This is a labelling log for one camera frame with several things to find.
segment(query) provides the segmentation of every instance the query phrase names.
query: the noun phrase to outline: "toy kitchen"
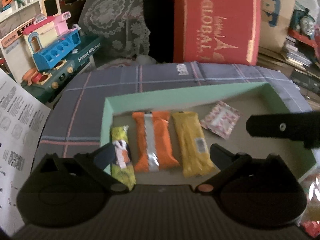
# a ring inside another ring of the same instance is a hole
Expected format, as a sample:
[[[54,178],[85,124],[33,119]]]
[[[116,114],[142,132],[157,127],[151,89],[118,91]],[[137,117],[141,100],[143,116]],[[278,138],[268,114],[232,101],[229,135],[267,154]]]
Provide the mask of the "toy kitchen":
[[[2,69],[42,103],[52,102],[101,46],[101,37],[68,28],[71,13],[61,13],[59,0],[2,0],[1,8]]]

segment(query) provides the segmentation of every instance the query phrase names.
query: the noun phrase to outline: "plaid tablecloth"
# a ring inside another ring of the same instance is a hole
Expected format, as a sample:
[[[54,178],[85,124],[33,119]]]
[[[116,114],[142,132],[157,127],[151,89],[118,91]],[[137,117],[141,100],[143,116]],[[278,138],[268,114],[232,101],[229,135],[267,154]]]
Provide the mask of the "plaid tablecloth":
[[[296,85],[280,72],[237,64],[185,63],[111,67],[76,76],[66,87],[48,118],[35,155],[34,167],[46,153],[72,157],[92,152],[100,145],[100,129],[106,97],[161,89],[226,83],[269,82],[291,112],[311,108]]]

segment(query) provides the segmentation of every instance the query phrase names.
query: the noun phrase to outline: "gray lace pillow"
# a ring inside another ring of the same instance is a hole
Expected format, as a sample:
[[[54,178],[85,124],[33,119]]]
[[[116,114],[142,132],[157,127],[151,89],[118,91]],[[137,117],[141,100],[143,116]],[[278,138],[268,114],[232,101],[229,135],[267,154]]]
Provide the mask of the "gray lace pillow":
[[[85,33],[105,38],[98,51],[104,62],[149,53],[143,0],[87,0],[79,25]]]

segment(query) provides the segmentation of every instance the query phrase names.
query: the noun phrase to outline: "red packaging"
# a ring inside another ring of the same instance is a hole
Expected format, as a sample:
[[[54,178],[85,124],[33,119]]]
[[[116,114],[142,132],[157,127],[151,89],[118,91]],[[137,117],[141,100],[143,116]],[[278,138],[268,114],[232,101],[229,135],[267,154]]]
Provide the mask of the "red packaging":
[[[260,0],[174,0],[174,62],[257,63]]]

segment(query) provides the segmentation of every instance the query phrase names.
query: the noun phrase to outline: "white paper sheet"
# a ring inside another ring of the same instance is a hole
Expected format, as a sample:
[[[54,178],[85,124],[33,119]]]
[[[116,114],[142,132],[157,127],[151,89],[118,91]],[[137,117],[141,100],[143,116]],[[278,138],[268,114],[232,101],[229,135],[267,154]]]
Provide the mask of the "white paper sheet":
[[[16,206],[50,109],[0,69],[0,227],[12,236],[24,223]]]

